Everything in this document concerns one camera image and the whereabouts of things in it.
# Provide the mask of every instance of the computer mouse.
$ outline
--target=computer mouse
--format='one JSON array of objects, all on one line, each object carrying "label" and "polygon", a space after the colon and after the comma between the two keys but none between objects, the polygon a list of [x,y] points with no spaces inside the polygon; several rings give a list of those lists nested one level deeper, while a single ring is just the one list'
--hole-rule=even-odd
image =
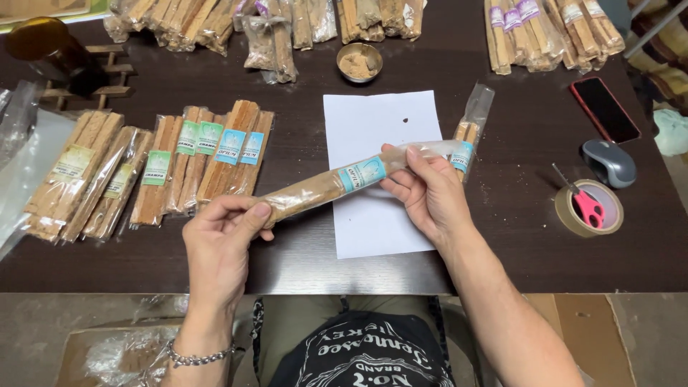
[{"label": "computer mouse", "polygon": [[590,140],[583,144],[583,159],[604,184],[620,189],[636,181],[636,163],[617,144]]}]

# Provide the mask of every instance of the fingernail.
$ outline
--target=fingernail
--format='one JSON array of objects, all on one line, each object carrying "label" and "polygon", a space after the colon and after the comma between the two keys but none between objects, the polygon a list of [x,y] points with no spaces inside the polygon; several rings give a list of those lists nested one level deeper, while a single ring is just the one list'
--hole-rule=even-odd
[{"label": "fingernail", "polygon": [[418,151],[418,149],[416,149],[416,147],[409,147],[406,152],[409,154],[409,158],[411,160],[417,159],[420,155],[420,152]]},{"label": "fingernail", "polygon": [[270,215],[270,206],[267,203],[260,202],[255,205],[253,211],[256,216],[265,218],[266,216]]}]

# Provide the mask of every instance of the person's left hand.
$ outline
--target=person's left hand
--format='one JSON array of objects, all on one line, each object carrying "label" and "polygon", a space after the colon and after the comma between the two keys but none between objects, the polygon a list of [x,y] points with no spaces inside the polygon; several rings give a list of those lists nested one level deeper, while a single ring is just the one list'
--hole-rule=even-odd
[{"label": "person's left hand", "polygon": [[220,196],[190,220],[182,232],[189,259],[189,311],[223,313],[236,307],[248,276],[248,245],[260,235],[272,208],[252,196]]}]

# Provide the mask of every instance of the black t-shirt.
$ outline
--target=black t-shirt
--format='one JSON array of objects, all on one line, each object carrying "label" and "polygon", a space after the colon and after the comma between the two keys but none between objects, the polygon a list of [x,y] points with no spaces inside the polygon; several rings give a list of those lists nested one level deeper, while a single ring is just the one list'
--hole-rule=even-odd
[{"label": "black t-shirt", "polygon": [[351,311],[331,318],[279,363],[270,387],[453,387],[425,321]]}]

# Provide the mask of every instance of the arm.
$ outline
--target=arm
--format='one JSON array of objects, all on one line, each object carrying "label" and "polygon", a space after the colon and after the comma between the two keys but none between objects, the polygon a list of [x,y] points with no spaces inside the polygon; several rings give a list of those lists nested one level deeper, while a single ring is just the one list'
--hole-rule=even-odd
[{"label": "arm", "polygon": [[[383,146],[383,151],[391,145]],[[521,296],[473,226],[462,183],[451,164],[409,148],[411,170],[380,184],[404,202],[413,223],[435,244],[471,326],[499,379],[510,387],[582,387],[568,349]]]},{"label": "arm", "polygon": [[[203,357],[232,344],[234,312],[248,276],[248,245],[256,236],[272,240],[262,229],[270,217],[255,198],[220,196],[184,226],[189,258],[189,310],[177,334],[174,350],[181,356]],[[220,387],[227,385],[230,357],[201,366],[170,362],[162,387]]]}]

